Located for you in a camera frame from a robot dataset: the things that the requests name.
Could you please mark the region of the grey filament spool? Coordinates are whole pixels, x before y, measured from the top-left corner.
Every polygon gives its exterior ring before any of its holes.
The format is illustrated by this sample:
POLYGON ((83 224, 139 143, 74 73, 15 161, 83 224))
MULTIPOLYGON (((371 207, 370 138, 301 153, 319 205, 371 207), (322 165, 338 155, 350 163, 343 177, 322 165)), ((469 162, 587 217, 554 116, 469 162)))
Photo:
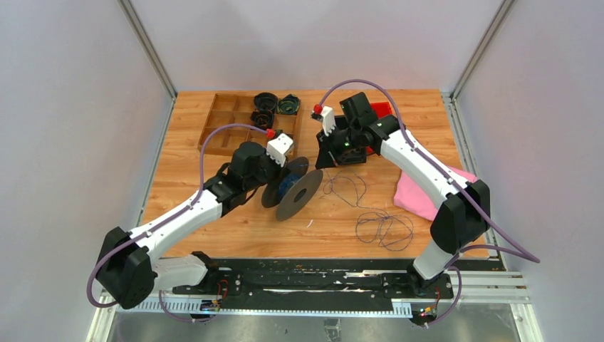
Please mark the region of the grey filament spool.
POLYGON ((322 170, 308 170, 307 157, 288 161, 281 174, 267 184, 261 204, 265 208, 276 208, 278 222, 286 221, 298 214, 313 198, 323 181, 322 170))

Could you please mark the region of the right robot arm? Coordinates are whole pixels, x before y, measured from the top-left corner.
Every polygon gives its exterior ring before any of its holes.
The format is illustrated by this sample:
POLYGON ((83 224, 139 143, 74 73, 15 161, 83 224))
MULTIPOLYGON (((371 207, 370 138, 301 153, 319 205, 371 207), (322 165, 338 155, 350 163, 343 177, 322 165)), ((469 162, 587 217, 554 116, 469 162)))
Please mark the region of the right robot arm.
POLYGON ((316 168, 343 165, 354 152, 373 150, 398 166, 437 208, 431 241, 407 268, 407 287, 418 297, 433 291, 436 280, 461 249, 487 231, 489 187, 470 182, 436 160, 394 115, 379 117, 364 92, 340 102, 342 115, 314 105, 311 117, 321 122, 316 168))

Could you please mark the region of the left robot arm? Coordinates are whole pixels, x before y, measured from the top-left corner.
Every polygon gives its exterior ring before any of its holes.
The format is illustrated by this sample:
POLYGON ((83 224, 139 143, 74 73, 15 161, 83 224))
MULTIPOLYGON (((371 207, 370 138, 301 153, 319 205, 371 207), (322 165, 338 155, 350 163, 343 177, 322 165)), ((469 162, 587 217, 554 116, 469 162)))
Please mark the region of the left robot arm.
POLYGON ((192 255, 163 259, 163 255, 200 227, 246 204, 258 188, 276 180, 293 146, 286 134, 269 140, 266 146, 243 142, 231 162, 223 164, 183 203, 130 231, 111 229, 89 282, 98 281, 123 309, 136 307, 153 291, 174 286, 192 285, 201 294, 212 293, 218 275, 209 269, 208 258, 192 255))

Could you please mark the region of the black plastic bin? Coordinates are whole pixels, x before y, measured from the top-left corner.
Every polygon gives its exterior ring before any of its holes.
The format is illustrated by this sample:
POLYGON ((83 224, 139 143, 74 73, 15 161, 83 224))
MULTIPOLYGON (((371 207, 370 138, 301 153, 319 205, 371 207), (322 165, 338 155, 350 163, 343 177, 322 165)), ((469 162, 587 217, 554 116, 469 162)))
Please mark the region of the black plastic bin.
POLYGON ((318 142, 316 169, 366 162, 368 155, 366 148, 356 148, 351 145, 348 122, 344 115, 335 117, 335 129, 330 135, 320 130, 316 134, 316 139, 318 142))

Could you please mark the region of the rolled dark tie middle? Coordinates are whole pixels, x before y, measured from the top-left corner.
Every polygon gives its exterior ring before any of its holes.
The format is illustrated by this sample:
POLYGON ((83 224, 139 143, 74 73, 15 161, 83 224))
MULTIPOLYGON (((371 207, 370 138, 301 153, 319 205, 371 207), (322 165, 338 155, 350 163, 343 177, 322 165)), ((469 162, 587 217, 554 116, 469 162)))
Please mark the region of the rolled dark tie middle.
POLYGON ((274 118, 275 114, 271 110, 255 110, 250 116, 252 125, 262 130, 272 129, 274 118))

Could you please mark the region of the rolled dark tie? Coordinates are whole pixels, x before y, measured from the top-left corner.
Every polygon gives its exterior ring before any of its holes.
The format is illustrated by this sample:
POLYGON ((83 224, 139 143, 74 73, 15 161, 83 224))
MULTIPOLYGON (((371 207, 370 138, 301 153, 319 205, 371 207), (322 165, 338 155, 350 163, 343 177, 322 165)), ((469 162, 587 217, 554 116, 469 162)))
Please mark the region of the rolled dark tie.
POLYGON ((258 93, 254 96, 254 107, 257 111, 276 112, 278 107, 278 97, 270 92, 258 93))
POLYGON ((252 125, 262 130, 272 129, 274 118, 275 114, 271 110, 255 110, 250 116, 252 125))

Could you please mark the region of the rolled green tie top right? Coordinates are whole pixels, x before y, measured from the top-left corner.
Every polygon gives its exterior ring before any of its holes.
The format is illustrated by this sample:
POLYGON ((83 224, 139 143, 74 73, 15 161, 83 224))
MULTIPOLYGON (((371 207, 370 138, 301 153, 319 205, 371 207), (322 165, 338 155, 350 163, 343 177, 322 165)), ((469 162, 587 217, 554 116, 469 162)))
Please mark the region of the rolled green tie top right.
POLYGON ((293 94, 288 94, 278 101, 277 113, 280 115, 297 115, 300 104, 301 102, 299 97, 293 94))

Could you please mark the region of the rolled dark tie top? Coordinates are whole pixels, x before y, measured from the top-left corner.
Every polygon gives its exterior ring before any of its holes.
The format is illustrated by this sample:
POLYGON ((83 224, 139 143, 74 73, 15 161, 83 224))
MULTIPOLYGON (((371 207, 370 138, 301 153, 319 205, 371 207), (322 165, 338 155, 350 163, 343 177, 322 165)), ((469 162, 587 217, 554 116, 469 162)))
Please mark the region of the rolled dark tie top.
POLYGON ((270 92, 258 93, 254 96, 254 107, 257 111, 276 112, 278 107, 278 97, 270 92))

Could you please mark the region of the red plastic bin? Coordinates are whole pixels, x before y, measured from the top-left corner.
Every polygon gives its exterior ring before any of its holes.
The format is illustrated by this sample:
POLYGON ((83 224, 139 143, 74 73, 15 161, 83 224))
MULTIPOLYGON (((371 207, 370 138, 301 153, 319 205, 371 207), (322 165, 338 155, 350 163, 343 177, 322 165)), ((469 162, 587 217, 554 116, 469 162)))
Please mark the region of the red plastic bin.
POLYGON ((381 155, 381 145, 383 141, 389 139, 390 134, 398 128, 397 118, 392 114, 392 108, 387 102, 371 103, 371 108, 377 115, 374 123, 363 129, 364 133, 370 136, 368 147, 374 154, 381 155))

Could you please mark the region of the pink cloth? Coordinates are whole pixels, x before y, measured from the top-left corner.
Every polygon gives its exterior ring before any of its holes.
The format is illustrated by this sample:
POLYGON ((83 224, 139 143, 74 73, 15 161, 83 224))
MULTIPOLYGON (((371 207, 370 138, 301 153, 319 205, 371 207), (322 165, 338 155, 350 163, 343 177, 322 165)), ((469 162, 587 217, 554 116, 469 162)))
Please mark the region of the pink cloth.
POLYGON ((404 171, 397 182, 393 203, 431 222, 440 208, 440 205, 436 206, 427 193, 404 171))

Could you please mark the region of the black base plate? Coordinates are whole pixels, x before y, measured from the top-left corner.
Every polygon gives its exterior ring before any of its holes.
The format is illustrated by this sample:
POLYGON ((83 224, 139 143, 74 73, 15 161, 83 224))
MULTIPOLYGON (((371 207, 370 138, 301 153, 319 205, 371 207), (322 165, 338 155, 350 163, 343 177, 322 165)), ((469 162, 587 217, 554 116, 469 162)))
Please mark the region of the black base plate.
POLYGON ((415 286, 411 259, 216 259, 199 285, 174 294, 223 300, 224 309, 300 313, 373 314, 401 299, 431 305, 455 297, 449 275, 415 286))

